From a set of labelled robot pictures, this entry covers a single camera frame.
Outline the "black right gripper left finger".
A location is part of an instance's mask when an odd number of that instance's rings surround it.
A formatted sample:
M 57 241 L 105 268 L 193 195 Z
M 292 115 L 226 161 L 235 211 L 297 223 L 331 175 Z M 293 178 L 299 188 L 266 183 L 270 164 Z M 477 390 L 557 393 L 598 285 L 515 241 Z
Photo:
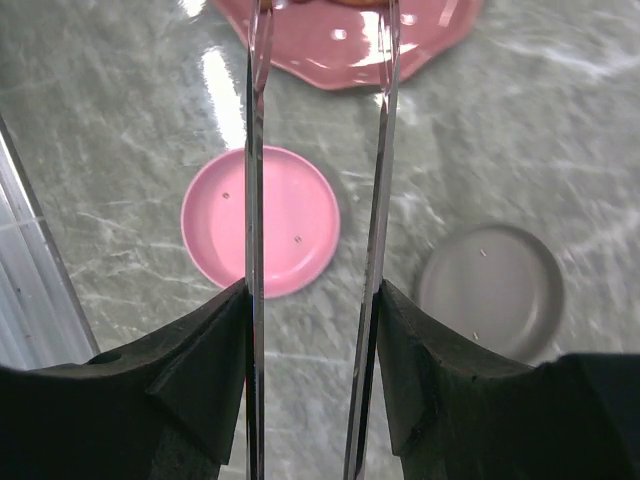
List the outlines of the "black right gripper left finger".
M 245 381 L 243 281 L 84 364 L 1 371 L 5 479 L 215 479 Z

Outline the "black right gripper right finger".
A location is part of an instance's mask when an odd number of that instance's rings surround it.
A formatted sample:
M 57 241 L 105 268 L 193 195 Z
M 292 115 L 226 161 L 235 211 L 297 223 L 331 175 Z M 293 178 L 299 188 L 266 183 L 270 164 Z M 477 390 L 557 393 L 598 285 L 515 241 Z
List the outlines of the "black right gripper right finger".
M 639 358 L 568 354 L 531 367 L 380 291 L 378 355 L 407 479 L 635 479 Z

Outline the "metal tongs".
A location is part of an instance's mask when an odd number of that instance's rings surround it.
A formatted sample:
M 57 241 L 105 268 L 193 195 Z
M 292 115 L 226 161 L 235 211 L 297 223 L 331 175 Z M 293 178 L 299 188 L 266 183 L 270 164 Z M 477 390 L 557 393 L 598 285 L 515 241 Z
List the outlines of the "metal tongs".
M 265 476 L 264 399 L 264 100 L 271 67 L 273 5 L 251 4 L 247 32 L 246 142 L 245 142 L 245 281 L 251 305 L 251 333 L 247 340 L 246 420 L 248 477 Z M 343 476 L 362 479 L 377 330 L 380 316 L 384 252 L 394 163 L 394 134 L 400 67 L 400 7 L 389 1 L 379 12 L 378 44 L 381 108 L 378 145 L 367 243 L 363 299 L 360 307 L 351 388 Z

